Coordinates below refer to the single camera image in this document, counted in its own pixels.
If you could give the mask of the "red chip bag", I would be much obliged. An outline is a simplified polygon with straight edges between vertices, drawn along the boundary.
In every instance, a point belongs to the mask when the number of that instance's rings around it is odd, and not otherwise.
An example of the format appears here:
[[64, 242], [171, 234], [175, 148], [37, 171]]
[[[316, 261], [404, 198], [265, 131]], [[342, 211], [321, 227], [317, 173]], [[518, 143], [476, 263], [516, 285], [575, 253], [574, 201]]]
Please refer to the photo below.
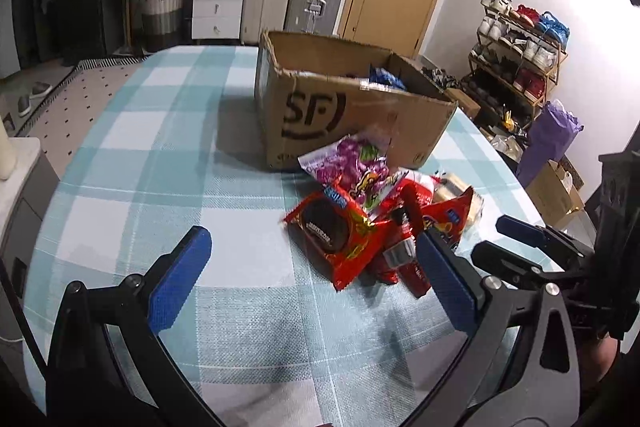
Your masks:
[[435, 227], [453, 251], [464, 229], [472, 221], [470, 216], [475, 192], [469, 186], [457, 197], [438, 199], [436, 188], [440, 187], [439, 179], [415, 173], [402, 179], [378, 207], [381, 210], [380, 218], [392, 221], [394, 228], [382, 253], [371, 261], [370, 269], [380, 282], [395, 285], [403, 281], [413, 296], [420, 298], [431, 285], [416, 261], [416, 236], [401, 199], [401, 191], [406, 187], [416, 192], [424, 228]]

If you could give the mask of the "purple grape candy bag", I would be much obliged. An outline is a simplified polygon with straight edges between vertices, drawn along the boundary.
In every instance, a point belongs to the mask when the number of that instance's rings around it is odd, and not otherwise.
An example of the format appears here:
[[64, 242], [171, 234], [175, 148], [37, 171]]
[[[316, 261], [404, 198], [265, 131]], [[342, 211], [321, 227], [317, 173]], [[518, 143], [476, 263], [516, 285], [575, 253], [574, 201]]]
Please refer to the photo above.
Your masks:
[[384, 150], [360, 134], [346, 135], [297, 160], [317, 182], [341, 187], [367, 213], [372, 213], [407, 174], [406, 169], [387, 165]]

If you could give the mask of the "small cardboard box on floor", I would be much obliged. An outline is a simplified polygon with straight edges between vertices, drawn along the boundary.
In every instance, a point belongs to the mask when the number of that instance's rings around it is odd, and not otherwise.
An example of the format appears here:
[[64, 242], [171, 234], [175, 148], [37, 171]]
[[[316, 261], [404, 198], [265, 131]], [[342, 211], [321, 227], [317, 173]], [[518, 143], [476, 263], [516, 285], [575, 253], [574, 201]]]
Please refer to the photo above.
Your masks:
[[572, 175], [549, 160], [525, 189], [546, 225], [565, 228], [584, 209]]

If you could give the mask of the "teal plaid tablecloth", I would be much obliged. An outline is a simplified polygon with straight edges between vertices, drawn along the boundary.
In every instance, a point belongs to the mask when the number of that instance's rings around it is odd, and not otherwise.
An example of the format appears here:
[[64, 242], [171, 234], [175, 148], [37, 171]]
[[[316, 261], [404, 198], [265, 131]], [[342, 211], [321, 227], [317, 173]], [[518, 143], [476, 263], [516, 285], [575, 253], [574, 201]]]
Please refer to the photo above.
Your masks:
[[230, 425], [396, 426], [452, 328], [433, 295], [336, 291], [283, 228], [311, 186], [262, 168], [253, 48], [175, 48], [107, 106], [37, 239], [26, 315], [50, 341], [68, 284], [112, 286], [196, 230], [198, 281], [160, 340]]

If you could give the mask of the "red cookie snack bag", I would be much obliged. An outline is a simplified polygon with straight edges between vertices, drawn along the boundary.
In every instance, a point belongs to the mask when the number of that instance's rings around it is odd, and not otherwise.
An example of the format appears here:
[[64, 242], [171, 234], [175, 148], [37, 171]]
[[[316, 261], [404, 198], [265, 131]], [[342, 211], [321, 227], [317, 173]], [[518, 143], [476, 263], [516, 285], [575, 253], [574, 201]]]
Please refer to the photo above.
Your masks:
[[311, 193], [283, 221], [298, 225], [329, 263], [336, 291], [359, 277], [399, 229], [393, 219], [370, 219], [358, 202], [336, 184]]

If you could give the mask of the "wooden shoe rack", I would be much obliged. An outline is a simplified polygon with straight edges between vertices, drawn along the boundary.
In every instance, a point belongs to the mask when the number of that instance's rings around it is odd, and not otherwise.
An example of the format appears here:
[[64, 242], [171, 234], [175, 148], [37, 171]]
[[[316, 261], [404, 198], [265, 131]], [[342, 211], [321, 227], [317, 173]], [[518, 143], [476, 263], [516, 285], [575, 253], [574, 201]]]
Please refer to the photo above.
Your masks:
[[470, 71], [460, 84], [488, 124], [522, 134], [559, 83], [570, 28], [549, 11], [513, 0], [480, 0], [480, 6]]

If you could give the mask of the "shoes on floor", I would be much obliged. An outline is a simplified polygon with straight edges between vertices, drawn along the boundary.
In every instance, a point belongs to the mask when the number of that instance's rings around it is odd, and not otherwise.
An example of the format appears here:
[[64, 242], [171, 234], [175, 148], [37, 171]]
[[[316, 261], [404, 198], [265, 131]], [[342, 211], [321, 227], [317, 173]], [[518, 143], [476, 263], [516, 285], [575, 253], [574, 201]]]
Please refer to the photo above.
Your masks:
[[458, 89], [460, 87], [460, 81], [457, 80], [456, 77], [449, 75], [445, 69], [437, 67], [428, 68], [424, 66], [422, 72], [439, 90], [445, 91], [447, 89]]

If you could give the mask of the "patterned floor rug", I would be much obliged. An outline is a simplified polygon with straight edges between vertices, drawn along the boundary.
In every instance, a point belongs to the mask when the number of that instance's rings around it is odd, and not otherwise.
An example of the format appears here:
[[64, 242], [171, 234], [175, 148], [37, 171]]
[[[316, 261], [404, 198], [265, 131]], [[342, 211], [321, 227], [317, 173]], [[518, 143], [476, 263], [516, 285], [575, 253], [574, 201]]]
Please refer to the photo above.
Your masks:
[[38, 138], [61, 179], [93, 124], [141, 63], [133, 57], [80, 61], [36, 106], [18, 136]]

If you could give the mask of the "brown cardboard SF box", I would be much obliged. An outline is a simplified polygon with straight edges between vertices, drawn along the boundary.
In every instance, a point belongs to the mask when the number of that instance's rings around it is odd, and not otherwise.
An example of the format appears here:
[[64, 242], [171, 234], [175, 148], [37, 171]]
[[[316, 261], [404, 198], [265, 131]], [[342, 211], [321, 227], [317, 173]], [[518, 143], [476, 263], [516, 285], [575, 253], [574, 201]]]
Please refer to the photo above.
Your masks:
[[390, 165], [418, 169], [457, 108], [390, 50], [274, 30], [260, 37], [254, 100], [273, 170], [360, 131], [381, 140]]

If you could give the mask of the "grey slippers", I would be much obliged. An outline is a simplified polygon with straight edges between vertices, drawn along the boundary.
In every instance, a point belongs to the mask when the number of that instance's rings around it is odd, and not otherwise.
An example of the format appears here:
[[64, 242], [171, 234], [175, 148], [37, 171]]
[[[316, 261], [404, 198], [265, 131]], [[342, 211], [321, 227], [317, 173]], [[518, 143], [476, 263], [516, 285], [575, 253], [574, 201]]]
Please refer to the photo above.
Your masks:
[[32, 110], [32, 101], [38, 101], [45, 98], [52, 91], [50, 83], [36, 81], [32, 85], [29, 94], [22, 94], [17, 100], [17, 115], [25, 117]]

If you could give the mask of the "striped laundry basket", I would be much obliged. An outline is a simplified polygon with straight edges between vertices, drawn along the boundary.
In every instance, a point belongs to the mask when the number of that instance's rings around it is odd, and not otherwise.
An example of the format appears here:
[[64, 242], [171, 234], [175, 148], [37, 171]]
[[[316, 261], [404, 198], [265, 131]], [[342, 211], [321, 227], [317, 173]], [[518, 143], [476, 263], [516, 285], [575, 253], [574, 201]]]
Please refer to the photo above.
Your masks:
[[183, 0], [140, 1], [144, 48], [157, 52], [176, 46], [182, 35]]

